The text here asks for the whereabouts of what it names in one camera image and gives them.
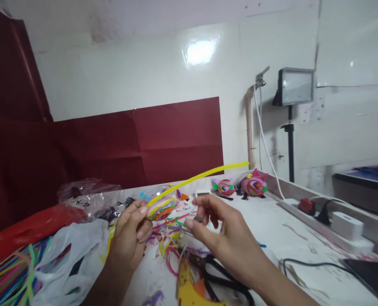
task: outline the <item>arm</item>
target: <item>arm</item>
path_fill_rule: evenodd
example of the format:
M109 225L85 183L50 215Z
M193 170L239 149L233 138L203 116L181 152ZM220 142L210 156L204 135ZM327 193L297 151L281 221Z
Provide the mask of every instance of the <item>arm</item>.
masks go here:
M237 209L214 195L198 197L193 204L198 206L197 217L203 223L186 219L186 227L236 279L257 292L268 305L318 305L267 258ZM220 234L206 228L209 220L215 228L218 220L223 222Z
M135 201L118 218L104 268L82 306L122 303L152 232L152 222L145 218L147 213L145 201Z

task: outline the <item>power strip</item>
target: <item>power strip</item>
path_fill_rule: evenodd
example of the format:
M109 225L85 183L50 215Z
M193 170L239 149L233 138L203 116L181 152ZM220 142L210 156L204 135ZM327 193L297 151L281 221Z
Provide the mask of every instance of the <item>power strip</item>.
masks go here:
M282 200L280 204L284 209L292 213L298 219L305 222L318 233L323 236L326 235L326 238L328 238L335 245L339 246L346 252L353 255L367 255L373 251L375 244L365 237L361 236L360 239L354 241L347 240L333 232L330 227L317 221L314 217L300 211L298 209L299 201L289 198Z

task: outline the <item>black scissors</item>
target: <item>black scissors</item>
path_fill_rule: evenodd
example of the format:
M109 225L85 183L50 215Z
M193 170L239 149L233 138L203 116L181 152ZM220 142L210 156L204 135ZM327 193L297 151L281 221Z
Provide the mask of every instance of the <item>black scissors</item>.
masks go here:
M219 298L213 291L210 283L215 283L217 285L221 285L226 288L233 289L234 291L237 291L239 293L242 293L250 306L255 306L254 299L250 293L250 288L243 285L241 282L236 280L225 268L223 268L217 261L214 260L214 257L212 255L207 255L206 257L202 258L194 254L189 254L189 262L196 266L200 272L201 277L204 279L204 284L207 292L209 293L210 298L213 302L220 302ZM206 265L210 264L213 266L217 271L222 273L224 276L226 276L228 279L220 278L218 276L212 275L209 272L206 271Z

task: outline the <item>white cable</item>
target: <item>white cable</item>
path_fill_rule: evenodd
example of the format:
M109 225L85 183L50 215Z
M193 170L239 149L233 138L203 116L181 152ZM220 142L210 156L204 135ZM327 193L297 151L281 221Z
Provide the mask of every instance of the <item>white cable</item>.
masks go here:
M260 89L260 121L262 120L262 98L261 98L261 89ZM261 129L260 129L260 137L258 139L258 154L260 156L260 170L262 171L262 162L261 162Z
M259 89L260 89L260 103L262 103L262 100L261 100L261 87L259 87ZM260 124L260 133L261 133L261 136L262 136L262 142L263 142L263 144L264 144L265 152L267 153L268 161L270 162L270 165L271 165L271 167L273 168L274 175L275 175L275 178L276 178L276 180L277 180L277 185L278 185L279 193L280 193L281 197L285 200L285 197L284 197L284 195L282 194L281 186L279 185L279 180L278 180L277 172L275 171L275 168L274 168L273 162L271 161L270 154L268 153L267 145L266 145L266 143L265 143L264 132L263 132L263 130L262 130L262 124L261 124L260 111L258 110L258 104L257 104L257 98L256 98L256 87L255 87L255 86L254 86L254 101L256 102L256 109L257 109L258 123Z

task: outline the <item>dark red backdrop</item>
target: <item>dark red backdrop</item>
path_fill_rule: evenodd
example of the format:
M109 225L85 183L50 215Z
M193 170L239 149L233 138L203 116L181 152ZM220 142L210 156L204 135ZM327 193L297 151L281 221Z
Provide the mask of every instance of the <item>dark red backdrop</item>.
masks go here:
M223 165L219 99L52 122L23 22L0 13L0 230L87 177L139 187Z

